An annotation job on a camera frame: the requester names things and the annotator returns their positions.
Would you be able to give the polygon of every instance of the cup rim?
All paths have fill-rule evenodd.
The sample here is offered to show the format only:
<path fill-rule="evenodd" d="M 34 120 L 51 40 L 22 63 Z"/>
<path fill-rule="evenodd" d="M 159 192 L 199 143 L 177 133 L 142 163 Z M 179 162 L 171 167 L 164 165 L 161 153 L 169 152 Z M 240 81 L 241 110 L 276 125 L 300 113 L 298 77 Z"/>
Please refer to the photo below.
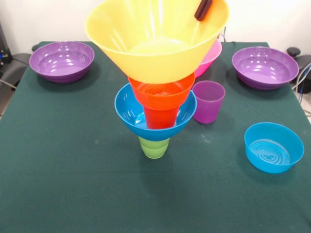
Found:
<path fill-rule="evenodd" d="M 216 100 L 205 100 L 205 99 L 202 99 L 202 98 L 200 98 L 200 97 L 197 97 L 197 95 L 195 94 L 194 88 L 195 88 L 197 85 L 203 84 L 203 83 L 214 83 L 214 84 L 218 85 L 218 86 L 223 90 L 224 94 L 223 94 L 220 98 L 218 98 L 218 99 L 216 99 Z M 193 85 L 192 91 L 193 91 L 193 93 L 194 93 L 194 95 L 195 95 L 195 97 L 196 97 L 197 99 L 199 99 L 199 100 L 201 100 L 201 101 L 204 101 L 204 102 L 209 102 L 209 103 L 222 100 L 222 99 L 225 97 L 225 88 L 224 88 L 224 86 L 222 86 L 222 85 L 221 85 L 220 83 L 218 83 L 218 82 L 210 81 L 210 80 L 203 80 L 203 81 L 197 82 L 196 84 Z"/>

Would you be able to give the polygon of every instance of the black cable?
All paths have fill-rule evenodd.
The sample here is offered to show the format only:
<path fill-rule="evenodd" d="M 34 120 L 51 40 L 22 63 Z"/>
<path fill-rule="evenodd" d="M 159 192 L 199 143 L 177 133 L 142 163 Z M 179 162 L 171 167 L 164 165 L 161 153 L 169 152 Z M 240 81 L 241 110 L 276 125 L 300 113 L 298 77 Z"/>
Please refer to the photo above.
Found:
<path fill-rule="evenodd" d="M 306 113 L 308 113 L 308 114 L 311 115 L 311 112 L 310 112 L 310 111 L 308 111 L 308 110 L 303 110 L 303 111 L 305 111 Z"/>
<path fill-rule="evenodd" d="M 16 59 L 16 58 L 12 58 L 12 59 L 15 60 L 15 61 L 21 62 L 21 63 L 25 64 L 26 66 L 29 66 L 26 62 L 23 62 L 23 61 L 21 61 L 19 59 Z"/>
<path fill-rule="evenodd" d="M 226 39 L 225 39 L 225 30 L 227 29 L 227 27 L 225 27 L 224 29 L 224 42 L 226 42 Z"/>

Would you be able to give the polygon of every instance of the plastic bowl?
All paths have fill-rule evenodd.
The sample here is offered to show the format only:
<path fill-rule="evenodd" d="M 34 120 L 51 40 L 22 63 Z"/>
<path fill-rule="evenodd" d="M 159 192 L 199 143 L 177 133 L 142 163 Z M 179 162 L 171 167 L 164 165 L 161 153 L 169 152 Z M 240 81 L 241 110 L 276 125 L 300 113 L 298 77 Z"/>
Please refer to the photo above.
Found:
<path fill-rule="evenodd" d="M 198 78 L 200 77 L 213 62 L 219 57 L 223 49 L 223 46 L 219 39 L 216 39 L 210 50 L 208 51 L 207 55 L 201 62 L 200 66 L 195 71 L 195 76 Z"/>
<path fill-rule="evenodd" d="M 192 74 L 229 17 L 224 0 L 207 15 L 201 0 L 106 0 L 86 20 L 86 34 L 127 76 L 142 83 L 172 83 Z"/>
<path fill-rule="evenodd" d="M 187 100 L 180 106 L 176 124 L 171 128 L 147 129 L 142 105 L 136 100 L 131 85 L 128 83 L 117 93 L 115 109 L 124 124 L 137 136 L 150 141 L 162 141 L 180 132 L 190 121 L 197 106 L 191 91 Z"/>
<path fill-rule="evenodd" d="M 54 42 L 38 48 L 29 65 L 38 75 L 54 83 L 72 83 L 87 73 L 93 49 L 81 42 Z"/>
<path fill-rule="evenodd" d="M 291 56 L 268 47 L 244 48 L 233 55 L 232 64 L 238 77 L 256 90 L 278 89 L 299 72 Z"/>
<path fill-rule="evenodd" d="M 268 173 L 287 171 L 304 154 L 303 143 L 295 132 L 271 122 L 257 123 L 249 127 L 244 141 L 249 162 Z"/>

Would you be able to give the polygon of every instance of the green tablecloth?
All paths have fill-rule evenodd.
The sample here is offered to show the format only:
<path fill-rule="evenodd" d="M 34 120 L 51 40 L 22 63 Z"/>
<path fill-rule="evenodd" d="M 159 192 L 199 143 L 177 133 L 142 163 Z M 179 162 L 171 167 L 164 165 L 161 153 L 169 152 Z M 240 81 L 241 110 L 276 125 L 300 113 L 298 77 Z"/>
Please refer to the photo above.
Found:
<path fill-rule="evenodd" d="M 311 232 L 311 125 L 289 85 L 252 90 L 231 64 L 236 51 L 259 45 L 267 46 L 223 44 L 198 78 L 226 89 L 217 121 L 192 119 L 158 160 L 115 113 L 127 78 L 95 45 L 76 83 L 50 83 L 28 68 L 0 121 L 0 232 Z M 261 121 L 303 140 L 304 158 L 288 172 L 249 164 L 243 135 Z"/>

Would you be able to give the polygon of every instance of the orange cup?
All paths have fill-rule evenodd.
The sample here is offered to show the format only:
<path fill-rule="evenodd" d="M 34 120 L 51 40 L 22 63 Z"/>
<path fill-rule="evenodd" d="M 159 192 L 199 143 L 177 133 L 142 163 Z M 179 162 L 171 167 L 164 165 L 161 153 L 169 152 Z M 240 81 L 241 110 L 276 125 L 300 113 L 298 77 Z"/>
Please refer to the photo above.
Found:
<path fill-rule="evenodd" d="M 148 129 L 173 127 L 179 107 L 186 101 L 195 73 L 173 83 L 147 84 L 128 78 L 134 95 L 143 106 Z"/>

